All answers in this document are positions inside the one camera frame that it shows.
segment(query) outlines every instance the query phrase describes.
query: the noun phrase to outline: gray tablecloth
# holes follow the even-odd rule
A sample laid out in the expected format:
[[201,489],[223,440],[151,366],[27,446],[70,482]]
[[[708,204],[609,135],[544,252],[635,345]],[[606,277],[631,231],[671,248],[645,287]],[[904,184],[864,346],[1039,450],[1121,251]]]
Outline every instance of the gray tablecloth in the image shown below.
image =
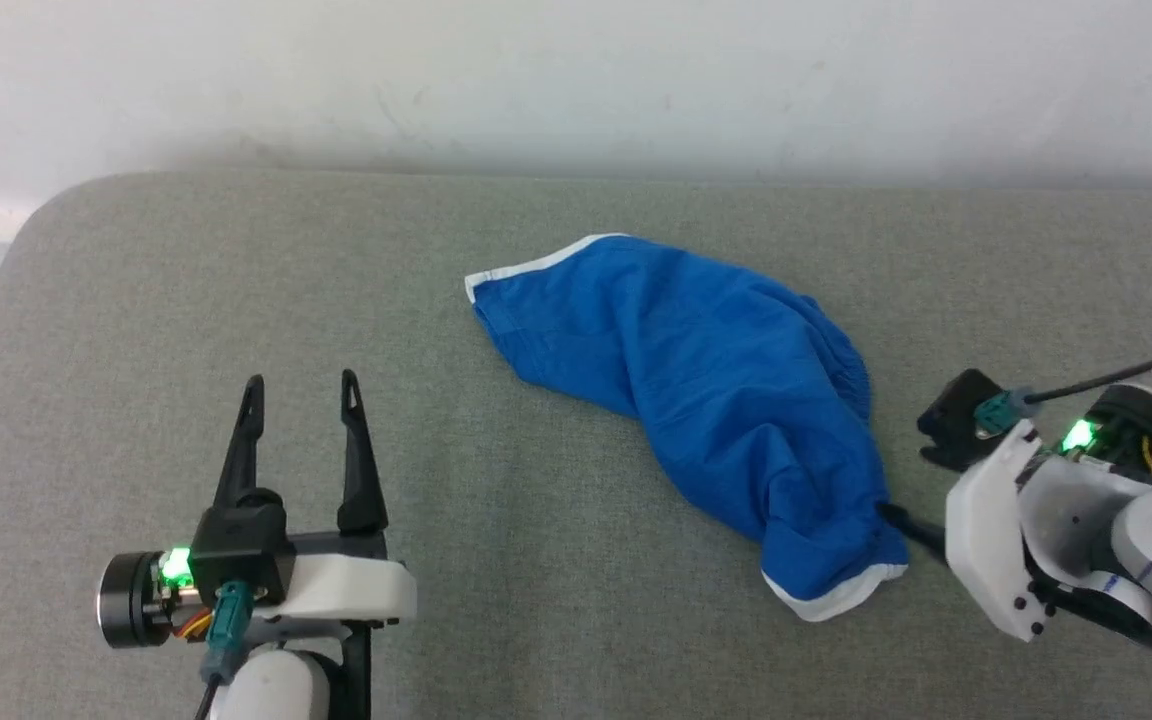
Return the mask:
[[513,377],[461,278],[591,232],[816,296],[867,357],[893,495],[933,520],[954,477],[918,460],[914,418],[948,378],[1051,386],[1152,354],[1152,194],[86,184],[29,220],[0,274],[0,719],[192,712],[197,647],[105,647],[97,575],[191,537],[251,373],[262,482],[293,529],[332,526],[346,366],[393,555],[420,581],[420,620],[378,635],[376,717],[1152,717],[1152,655],[1074,617],[1007,638],[917,550],[858,609],[803,623],[634,420]]

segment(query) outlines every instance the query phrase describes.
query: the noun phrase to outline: green led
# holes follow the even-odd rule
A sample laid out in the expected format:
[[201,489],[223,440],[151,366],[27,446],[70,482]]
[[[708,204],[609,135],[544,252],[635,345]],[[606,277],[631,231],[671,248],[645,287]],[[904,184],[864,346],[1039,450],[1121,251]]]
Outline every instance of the green led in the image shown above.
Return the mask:
[[1069,434],[1062,439],[1060,450],[1069,452],[1075,447],[1087,447],[1092,445],[1093,439],[1096,439],[1096,425],[1087,420],[1076,420],[1074,427],[1069,429]]
[[189,570],[189,548],[173,547],[162,561],[162,579],[173,588],[194,584],[194,571]]

